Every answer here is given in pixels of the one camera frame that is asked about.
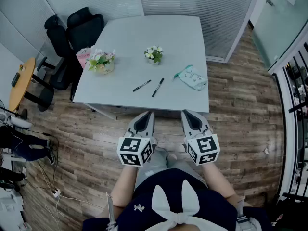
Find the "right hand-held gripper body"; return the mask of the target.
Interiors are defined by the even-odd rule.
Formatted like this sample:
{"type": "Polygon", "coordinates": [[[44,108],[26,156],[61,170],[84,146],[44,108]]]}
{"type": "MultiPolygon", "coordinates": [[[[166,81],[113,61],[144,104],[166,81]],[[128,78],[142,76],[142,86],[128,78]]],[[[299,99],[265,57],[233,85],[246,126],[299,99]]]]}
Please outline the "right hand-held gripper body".
{"type": "Polygon", "coordinates": [[[197,166],[215,162],[220,153],[217,134],[210,129],[191,138],[185,137],[184,143],[185,152],[197,166]]]}

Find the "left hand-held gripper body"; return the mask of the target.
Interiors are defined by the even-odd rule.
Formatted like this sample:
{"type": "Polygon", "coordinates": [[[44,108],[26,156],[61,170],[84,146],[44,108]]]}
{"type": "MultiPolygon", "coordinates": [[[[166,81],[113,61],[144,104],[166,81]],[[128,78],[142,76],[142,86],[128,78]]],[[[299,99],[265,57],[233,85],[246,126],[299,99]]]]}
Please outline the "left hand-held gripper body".
{"type": "Polygon", "coordinates": [[[152,132],[126,131],[117,145],[117,155],[121,163],[125,166],[143,167],[154,153],[154,141],[152,132]]]}

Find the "black pen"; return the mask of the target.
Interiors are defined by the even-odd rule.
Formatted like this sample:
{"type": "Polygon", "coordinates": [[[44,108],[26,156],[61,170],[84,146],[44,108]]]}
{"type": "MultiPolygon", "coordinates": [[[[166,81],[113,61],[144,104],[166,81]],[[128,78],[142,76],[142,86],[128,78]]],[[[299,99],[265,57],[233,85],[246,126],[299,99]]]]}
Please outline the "black pen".
{"type": "Polygon", "coordinates": [[[161,84],[163,83],[164,78],[162,78],[158,84],[158,86],[156,87],[156,89],[154,90],[153,94],[152,94],[152,98],[156,95],[158,89],[160,88],[161,84]]]}
{"type": "Polygon", "coordinates": [[[145,83],[141,84],[140,86],[136,87],[135,89],[133,89],[133,92],[139,90],[140,88],[142,88],[143,86],[147,85],[148,83],[150,83],[152,80],[148,80],[145,83]]]}

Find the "light green pencil pouch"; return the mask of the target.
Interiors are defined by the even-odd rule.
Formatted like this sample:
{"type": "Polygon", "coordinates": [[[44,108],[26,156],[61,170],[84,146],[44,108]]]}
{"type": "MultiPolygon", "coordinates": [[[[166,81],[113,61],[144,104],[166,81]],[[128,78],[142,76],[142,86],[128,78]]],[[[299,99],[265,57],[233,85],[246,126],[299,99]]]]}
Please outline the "light green pencil pouch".
{"type": "Polygon", "coordinates": [[[182,71],[176,73],[172,80],[175,80],[176,78],[197,91],[202,91],[207,85],[207,79],[192,65],[188,65],[182,71]]]}

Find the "person's left forearm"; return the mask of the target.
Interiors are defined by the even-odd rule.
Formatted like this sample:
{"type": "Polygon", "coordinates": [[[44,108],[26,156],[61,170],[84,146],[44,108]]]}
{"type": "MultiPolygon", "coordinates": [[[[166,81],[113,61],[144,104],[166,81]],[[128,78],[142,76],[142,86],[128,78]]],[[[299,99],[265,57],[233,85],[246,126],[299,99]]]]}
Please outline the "person's left forearm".
{"type": "Polygon", "coordinates": [[[137,173],[137,167],[124,166],[119,179],[111,191],[114,206],[124,208],[131,202],[135,189],[137,173]]]}

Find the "person's right forearm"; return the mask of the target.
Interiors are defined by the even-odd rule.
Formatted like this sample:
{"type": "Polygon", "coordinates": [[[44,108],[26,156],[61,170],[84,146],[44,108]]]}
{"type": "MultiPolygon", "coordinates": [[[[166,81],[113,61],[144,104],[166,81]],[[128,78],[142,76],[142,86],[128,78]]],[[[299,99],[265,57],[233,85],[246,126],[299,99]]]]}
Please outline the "person's right forearm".
{"type": "Polygon", "coordinates": [[[233,205],[238,204],[242,200],[213,162],[201,165],[201,167],[209,189],[218,192],[233,205]]]}

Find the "person's grey shorts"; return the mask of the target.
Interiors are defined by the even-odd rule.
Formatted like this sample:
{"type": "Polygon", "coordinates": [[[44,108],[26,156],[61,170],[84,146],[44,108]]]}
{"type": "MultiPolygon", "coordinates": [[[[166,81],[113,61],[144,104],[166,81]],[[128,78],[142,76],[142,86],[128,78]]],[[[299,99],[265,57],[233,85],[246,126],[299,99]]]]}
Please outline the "person's grey shorts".
{"type": "Polygon", "coordinates": [[[143,167],[139,168],[135,189],[137,189],[137,187],[147,178],[156,175],[161,171],[170,169],[179,169],[188,173],[207,186],[206,181],[196,173],[187,162],[182,159],[177,159],[174,154],[169,154],[165,149],[157,147],[151,156],[150,162],[145,163],[143,167]]]}

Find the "person's navy top white bow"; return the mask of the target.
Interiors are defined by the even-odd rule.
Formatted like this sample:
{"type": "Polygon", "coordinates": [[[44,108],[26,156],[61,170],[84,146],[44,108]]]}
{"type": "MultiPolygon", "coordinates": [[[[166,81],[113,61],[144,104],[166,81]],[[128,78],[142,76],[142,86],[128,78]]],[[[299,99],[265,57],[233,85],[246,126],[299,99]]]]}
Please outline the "person's navy top white bow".
{"type": "Polygon", "coordinates": [[[134,189],[124,208],[110,194],[102,216],[85,220],[82,231],[273,231],[266,212],[241,198],[233,205],[188,173],[164,170],[134,189]]]}

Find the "white flowers in white pot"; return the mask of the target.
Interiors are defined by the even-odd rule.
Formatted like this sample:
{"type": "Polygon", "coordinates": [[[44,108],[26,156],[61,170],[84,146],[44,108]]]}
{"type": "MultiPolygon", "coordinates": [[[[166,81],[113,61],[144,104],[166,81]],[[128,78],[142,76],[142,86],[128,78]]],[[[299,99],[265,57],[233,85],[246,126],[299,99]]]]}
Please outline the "white flowers in white pot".
{"type": "Polygon", "coordinates": [[[144,51],[145,58],[148,63],[153,65],[159,65],[163,56],[163,49],[160,46],[152,46],[144,51]]]}

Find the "pink flowers in cream pot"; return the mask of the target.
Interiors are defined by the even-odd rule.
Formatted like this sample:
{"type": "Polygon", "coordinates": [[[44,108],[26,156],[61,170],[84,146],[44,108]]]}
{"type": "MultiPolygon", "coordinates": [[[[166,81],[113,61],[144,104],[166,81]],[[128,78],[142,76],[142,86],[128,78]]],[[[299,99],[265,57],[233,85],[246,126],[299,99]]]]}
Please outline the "pink flowers in cream pot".
{"type": "Polygon", "coordinates": [[[87,59],[89,64],[88,71],[97,72],[106,75],[112,72],[115,68],[116,52],[105,52],[101,49],[95,49],[90,58],[87,59]]]}

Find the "black metal railing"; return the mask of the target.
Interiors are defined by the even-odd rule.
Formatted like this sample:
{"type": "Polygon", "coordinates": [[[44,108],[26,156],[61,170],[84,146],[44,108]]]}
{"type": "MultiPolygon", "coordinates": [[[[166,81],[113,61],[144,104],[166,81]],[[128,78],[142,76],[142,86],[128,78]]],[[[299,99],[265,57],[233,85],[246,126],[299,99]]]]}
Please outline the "black metal railing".
{"type": "Polygon", "coordinates": [[[308,42],[273,74],[282,105],[280,200],[308,203],[308,42]]]}

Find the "black mesh office chair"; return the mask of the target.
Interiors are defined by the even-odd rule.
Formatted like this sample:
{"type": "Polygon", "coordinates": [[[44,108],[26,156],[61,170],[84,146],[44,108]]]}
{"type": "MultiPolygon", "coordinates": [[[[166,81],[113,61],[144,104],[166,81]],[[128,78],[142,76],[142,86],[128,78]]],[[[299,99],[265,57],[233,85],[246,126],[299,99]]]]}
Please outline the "black mesh office chair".
{"type": "Polygon", "coordinates": [[[76,54],[82,48],[90,48],[95,45],[104,28],[104,19],[101,14],[91,14],[88,7],[84,7],[71,14],[66,22],[66,37],[72,49],[72,55],[68,58],[73,82],[70,84],[70,100],[72,101],[82,74],[82,67],[76,54]]]}

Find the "round wooden side table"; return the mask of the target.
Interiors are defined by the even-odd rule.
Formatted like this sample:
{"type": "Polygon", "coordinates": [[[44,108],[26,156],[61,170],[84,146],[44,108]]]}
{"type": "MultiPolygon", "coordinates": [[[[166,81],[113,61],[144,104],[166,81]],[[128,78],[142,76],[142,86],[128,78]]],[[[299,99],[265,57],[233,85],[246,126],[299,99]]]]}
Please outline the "round wooden side table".
{"type": "Polygon", "coordinates": [[[9,96],[9,110],[15,111],[22,101],[26,89],[31,81],[32,75],[34,73],[36,59],[30,57],[26,62],[22,64],[23,68],[19,68],[19,79],[14,87],[11,87],[9,96]]]}

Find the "frosted glass door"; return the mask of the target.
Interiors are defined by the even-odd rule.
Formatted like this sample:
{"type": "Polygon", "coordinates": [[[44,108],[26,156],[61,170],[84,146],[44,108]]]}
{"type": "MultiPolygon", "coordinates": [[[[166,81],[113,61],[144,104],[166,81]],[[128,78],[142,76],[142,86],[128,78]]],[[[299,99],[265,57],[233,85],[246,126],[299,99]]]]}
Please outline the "frosted glass door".
{"type": "Polygon", "coordinates": [[[257,0],[251,22],[253,40],[265,69],[284,55],[308,22],[308,0],[257,0]]]}

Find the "white storage unit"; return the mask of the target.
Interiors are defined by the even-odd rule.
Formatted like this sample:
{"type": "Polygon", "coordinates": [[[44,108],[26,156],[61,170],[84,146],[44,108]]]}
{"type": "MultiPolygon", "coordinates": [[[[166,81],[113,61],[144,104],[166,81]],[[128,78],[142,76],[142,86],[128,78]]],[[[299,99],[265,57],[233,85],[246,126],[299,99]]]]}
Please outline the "white storage unit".
{"type": "Polygon", "coordinates": [[[24,201],[20,193],[0,188],[0,231],[33,231],[23,211],[24,201]]]}

